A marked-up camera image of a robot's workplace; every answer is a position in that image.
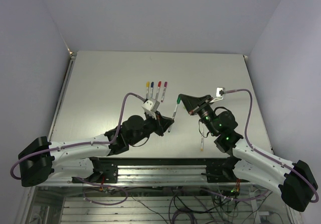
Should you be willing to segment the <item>blue-end white pen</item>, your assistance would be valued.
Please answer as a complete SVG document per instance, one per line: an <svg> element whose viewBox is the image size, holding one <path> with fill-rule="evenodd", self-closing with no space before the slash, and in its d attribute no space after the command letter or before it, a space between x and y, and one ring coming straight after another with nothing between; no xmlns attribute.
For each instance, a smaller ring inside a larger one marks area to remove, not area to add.
<svg viewBox="0 0 321 224"><path fill-rule="evenodd" d="M149 93L149 97L150 97L150 98L153 97L153 89L154 89L154 86L153 86L153 88L151 88L151 86L150 86L150 93Z"/></svg>

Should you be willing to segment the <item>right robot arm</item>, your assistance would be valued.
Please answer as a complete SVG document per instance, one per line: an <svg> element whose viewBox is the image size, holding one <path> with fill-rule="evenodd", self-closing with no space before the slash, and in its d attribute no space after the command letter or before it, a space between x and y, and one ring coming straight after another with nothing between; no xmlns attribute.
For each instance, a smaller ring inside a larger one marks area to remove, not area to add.
<svg viewBox="0 0 321 224"><path fill-rule="evenodd" d="M276 194L290 208L304 212L310 203L317 203L318 185L309 165L299 160L296 163L275 156L250 143L247 134L236 132L238 123L232 112L221 107L217 114L212 104L220 101L225 92L219 91L216 98L210 95L193 97L179 94L189 115L199 116L199 121L216 137L216 147L229 155L221 176L230 182L235 178L258 184Z"/></svg>

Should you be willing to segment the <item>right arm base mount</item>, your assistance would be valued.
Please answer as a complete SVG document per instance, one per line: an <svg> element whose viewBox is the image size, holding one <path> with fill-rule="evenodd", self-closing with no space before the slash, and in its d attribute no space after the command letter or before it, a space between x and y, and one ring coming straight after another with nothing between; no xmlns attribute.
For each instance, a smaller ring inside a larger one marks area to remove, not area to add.
<svg viewBox="0 0 321 224"><path fill-rule="evenodd" d="M241 159L230 156L228 158L205 159L205 172L208 183L236 182L237 177L234 174L235 165Z"/></svg>

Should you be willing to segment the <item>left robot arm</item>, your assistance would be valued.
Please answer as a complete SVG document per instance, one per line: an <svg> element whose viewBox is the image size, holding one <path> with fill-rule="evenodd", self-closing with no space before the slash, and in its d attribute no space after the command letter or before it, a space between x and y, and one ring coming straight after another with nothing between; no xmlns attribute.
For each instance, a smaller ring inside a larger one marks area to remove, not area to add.
<svg viewBox="0 0 321 224"><path fill-rule="evenodd" d="M21 184L31 187L59 177L97 182L102 169L93 163L85 166L84 161L124 153L153 133L162 137L173 123L156 111L154 117L133 115L115 129L85 140L50 142L46 136L38 137L18 155Z"/></svg>

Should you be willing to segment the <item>yellow-end white pen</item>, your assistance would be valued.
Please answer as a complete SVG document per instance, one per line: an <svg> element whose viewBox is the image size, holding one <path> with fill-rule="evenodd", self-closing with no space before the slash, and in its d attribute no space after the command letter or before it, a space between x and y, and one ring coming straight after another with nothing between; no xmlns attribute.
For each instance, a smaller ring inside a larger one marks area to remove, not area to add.
<svg viewBox="0 0 321 224"><path fill-rule="evenodd" d="M146 95L145 95L145 98L146 98L146 99L149 98L149 87L148 87L148 88L146 87Z"/></svg>

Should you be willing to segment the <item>green-end white pen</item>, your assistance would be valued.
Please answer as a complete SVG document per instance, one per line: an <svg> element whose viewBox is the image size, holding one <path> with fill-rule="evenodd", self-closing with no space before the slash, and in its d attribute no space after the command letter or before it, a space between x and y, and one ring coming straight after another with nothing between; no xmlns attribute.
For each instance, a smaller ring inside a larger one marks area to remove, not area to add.
<svg viewBox="0 0 321 224"><path fill-rule="evenodd" d="M179 106L179 104L177 104L177 102L176 102L176 106L175 106L175 109L174 109L174 112L173 112L173 116L172 116L172 119L173 119L173 120L175 120L176 113L177 113L177 110L178 110L178 106ZM170 132L171 132L172 127L173 127L173 124L171 124L171 126L169 127L169 129L168 129L168 133L170 133Z"/></svg>

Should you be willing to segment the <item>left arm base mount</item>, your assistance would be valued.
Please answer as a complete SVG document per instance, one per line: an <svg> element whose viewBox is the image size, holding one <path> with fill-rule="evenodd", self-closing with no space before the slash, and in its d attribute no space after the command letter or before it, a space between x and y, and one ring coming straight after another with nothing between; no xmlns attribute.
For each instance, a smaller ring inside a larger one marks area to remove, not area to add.
<svg viewBox="0 0 321 224"><path fill-rule="evenodd" d="M118 167L114 158L90 157L71 161L75 167L72 175L72 183L83 183L81 178L91 183L116 183L118 178Z"/></svg>

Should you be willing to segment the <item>purple-end white pen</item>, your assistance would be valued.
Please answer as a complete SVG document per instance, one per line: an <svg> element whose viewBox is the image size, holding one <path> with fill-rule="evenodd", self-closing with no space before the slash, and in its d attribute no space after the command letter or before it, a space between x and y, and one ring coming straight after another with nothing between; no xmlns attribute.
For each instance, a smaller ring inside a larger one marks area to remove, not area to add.
<svg viewBox="0 0 321 224"><path fill-rule="evenodd" d="M167 87L163 87L163 92L162 92L162 96L161 96L161 102L163 102L164 99L165 99L166 89L167 89Z"/></svg>

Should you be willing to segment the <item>red-end white pen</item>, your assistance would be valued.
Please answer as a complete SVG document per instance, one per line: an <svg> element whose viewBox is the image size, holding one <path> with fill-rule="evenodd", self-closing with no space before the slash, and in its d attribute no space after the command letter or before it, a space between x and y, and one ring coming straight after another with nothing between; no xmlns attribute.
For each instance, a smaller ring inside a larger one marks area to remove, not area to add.
<svg viewBox="0 0 321 224"><path fill-rule="evenodd" d="M160 92L160 87L157 87L157 91L156 91L156 95L155 95L156 100L158 100L159 92Z"/></svg>

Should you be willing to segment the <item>orange-end pen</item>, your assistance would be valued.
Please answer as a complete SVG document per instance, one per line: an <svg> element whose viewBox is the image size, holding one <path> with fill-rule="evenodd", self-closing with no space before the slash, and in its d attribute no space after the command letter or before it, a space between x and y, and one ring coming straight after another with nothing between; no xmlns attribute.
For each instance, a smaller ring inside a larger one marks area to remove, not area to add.
<svg viewBox="0 0 321 224"><path fill-rule="evenodd" d="M204 150L204 132L201 132L201 152Z"/></svg>

